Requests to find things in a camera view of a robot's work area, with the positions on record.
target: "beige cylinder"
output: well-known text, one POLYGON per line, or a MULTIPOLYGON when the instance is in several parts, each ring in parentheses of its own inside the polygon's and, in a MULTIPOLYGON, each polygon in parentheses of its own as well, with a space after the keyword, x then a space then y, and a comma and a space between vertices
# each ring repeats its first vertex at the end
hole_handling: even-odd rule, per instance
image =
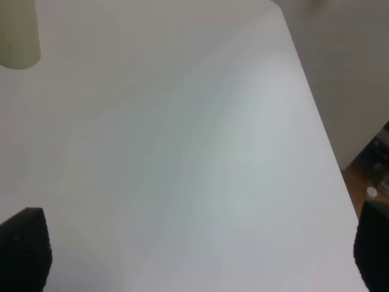
POLYGON ((0 0, 0 64, 25 69, 40 58, 35 0, 0 0))

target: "wooden floor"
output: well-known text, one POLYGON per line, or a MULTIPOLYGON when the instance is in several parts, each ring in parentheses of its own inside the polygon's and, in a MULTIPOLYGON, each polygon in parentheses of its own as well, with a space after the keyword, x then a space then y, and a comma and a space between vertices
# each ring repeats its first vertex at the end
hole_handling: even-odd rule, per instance
POLYGON ((358 218, 365 200, 381 201, 389 204, 389 196, 380 191, 378 191, 378 196, 375 199, 367 197, 366 188, 374 187, 374 184, 369 179, 364 178, 358 170, 350 166, 342 172, 342 175, 358 218))

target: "white surface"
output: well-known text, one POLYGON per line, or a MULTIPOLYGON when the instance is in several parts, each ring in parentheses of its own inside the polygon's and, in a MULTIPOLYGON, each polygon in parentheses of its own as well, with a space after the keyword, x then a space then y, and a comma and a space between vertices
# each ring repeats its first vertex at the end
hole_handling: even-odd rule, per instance
POLYGON ((42 60, 0 68, 0 220, 44 208, 46 291, 366 291, 275 4, 37 5, 42 60))
POLYGON ((282 9, 344 169, 389 120, 389 2, 285 0, 282 9))

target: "black foam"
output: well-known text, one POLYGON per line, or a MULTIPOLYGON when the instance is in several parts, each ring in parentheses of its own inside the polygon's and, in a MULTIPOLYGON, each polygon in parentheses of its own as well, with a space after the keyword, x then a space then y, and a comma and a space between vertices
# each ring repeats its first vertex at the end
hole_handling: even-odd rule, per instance
POLYGON ((42 208, 25 208, 0 225, 0 292, 41 292, 51 264, 42 208))

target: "white tabletop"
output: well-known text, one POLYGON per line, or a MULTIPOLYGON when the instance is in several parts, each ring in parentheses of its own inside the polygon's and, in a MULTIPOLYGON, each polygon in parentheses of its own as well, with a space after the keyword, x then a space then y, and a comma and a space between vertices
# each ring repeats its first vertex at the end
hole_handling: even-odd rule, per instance
POLYGON ((46 291, 366 291, 275 4, 37 9, 42 60, 0 68, 0 220, 44 208, 46 291))

